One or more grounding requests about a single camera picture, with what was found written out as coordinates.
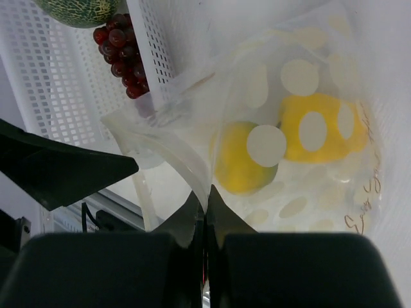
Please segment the clear dotted zip bag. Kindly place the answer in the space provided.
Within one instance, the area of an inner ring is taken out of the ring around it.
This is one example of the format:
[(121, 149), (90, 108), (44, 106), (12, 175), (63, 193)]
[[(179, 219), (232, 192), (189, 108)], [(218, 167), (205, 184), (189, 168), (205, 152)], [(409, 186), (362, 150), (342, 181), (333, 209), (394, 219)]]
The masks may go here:
[[(271, 28), (199, 70), (181, 74), (164, 94), (146, 94), (102, 119), (121, 152), (155, 169), (134, 177), (151, 230), (173, 212), (166, 200), (192, 191), (207, 209), (214, 185), (225, 204), (261, 232), (365, 235), (379, 212), (380, 136), (366, 102), (353, 31), (344, 13), (324, 10)], [(367, 144), (328, 163), (286, 160), (279, 109), (288, 96), (327, 94), (356, 104)], [(251, 194), (227, 192), (214, 176), (222, 130), (236, 121), (257, 126), (251, 159), (277, 166), (273, 181)]]

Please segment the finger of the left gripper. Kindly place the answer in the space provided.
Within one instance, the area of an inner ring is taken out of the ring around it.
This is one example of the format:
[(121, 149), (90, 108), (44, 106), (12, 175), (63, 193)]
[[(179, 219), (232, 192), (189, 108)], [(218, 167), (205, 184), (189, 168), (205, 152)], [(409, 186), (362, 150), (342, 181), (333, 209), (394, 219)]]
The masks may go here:
[(1, 172), (48, 211), (137, 173), (131, 157), (52, 141), (1, 121)]

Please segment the red grape bunch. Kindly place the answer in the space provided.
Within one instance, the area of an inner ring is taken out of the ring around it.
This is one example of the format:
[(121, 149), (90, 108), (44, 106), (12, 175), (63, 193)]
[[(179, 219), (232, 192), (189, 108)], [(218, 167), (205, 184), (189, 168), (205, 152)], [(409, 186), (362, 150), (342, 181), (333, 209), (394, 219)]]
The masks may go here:
[(127, 96), (137, 99), (146, 94), (148, 81), (130, 15), (115, 14), (92, 35), (104, 61), (110, 65), (111, 74), (121, 79)]

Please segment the green netted melon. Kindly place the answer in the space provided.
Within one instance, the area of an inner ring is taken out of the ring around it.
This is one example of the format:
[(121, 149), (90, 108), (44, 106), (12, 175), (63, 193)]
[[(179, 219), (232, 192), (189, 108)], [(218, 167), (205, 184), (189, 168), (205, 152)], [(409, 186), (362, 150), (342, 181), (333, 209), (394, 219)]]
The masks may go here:
[(105, 24), (119, 10), (119, 0), (36, 0), (34, 3), (54, 20), (72, 28)]

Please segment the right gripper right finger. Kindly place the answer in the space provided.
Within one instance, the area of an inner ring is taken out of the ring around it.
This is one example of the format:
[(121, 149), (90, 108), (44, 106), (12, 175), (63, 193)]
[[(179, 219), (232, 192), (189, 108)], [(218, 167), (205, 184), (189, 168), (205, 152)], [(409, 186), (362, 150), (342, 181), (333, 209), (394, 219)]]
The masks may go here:
[(208, 197), (205, 227), (209, 303), (211, 307), (226, 307), (229, 299), (223, 292), (229, 282), (223, 255), (225, 238), (230, 234), (255, 234), (256, 231), (225, 204), (214, 185)]

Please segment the yellow bell pepper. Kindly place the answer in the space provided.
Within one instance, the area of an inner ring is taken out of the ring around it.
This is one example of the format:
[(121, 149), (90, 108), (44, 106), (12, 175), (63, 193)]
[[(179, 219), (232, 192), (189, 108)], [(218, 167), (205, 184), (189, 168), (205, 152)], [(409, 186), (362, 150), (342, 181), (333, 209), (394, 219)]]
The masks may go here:
[(279, 122), (286, 137), (284, 158), (293, 162), (334, 162), (367, 144), (356, 104), (327, 94), (284, 98)]

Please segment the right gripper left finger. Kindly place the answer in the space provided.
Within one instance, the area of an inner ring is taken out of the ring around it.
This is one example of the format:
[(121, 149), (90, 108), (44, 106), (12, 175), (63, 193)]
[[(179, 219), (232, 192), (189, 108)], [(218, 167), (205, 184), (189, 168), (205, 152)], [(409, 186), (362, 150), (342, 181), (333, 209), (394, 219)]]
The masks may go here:
[(201, 307), (204, 288), (205, 214), (191, 192), (184, 204), (155, 229), (168, 235), (168, 269), (164, 307)]

